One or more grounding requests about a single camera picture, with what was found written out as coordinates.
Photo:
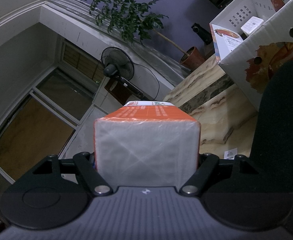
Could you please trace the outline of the white table sticker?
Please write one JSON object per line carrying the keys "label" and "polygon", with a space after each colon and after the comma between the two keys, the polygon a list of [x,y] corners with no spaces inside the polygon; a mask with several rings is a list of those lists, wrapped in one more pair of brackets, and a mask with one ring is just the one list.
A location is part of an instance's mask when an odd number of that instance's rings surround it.
{"label": "white table sticker", "polygon": [[226,160],[232,160],[235,158],[235,156],[238,154],[238,149],[237,148],[233,148],[231,150],[227,150],[224,152],[224,159]]}

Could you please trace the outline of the black standing fan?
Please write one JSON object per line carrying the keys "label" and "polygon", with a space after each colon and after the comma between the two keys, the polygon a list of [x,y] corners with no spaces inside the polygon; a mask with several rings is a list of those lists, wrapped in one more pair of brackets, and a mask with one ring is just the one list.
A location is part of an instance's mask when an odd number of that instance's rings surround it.
{"label": "black standing fan", "polygon": [[135,64],[122,49],[105,48],[101,63],[104,76],[109,78],[105,89],[122,105],[130,98],[154,101],[158,96],[160,82],[155,74],[146,66]]}

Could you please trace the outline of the white apple cardboard box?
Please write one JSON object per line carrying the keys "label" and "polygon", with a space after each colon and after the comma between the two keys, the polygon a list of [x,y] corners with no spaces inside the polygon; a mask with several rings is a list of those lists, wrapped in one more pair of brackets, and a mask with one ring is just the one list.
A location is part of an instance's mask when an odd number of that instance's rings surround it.
{"label": "white apple cardboard box", "polygon": [[[249,37],[252,16],[264,24]],[[218,65],[258,109],[271,77],[293,60],[293,0],[234,0],[210,23]]]}

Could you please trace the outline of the potted ficus tree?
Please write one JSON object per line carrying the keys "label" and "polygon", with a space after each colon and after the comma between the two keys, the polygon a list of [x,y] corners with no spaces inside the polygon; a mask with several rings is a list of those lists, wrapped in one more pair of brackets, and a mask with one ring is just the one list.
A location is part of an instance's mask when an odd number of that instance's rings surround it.
{"label": "potted ficus tree", "polygon": [[152,6],[158,0],[149,2],[138,2],[137,0],[90,0],[90,2],[88,13],[94,15],[94,22],[97,26],[102,26],[105,23],[109,34],[117,30],[123,41],[133,44],[136,39],[140,43],[144,40],[151,40],[150,33],[154,32],[183,53],[179,64],[194,71],[205,63],[206,59],[196,47],[184,50],[159,32],[160,29],[164,28],[162,20],[167,16],[151,12]]}

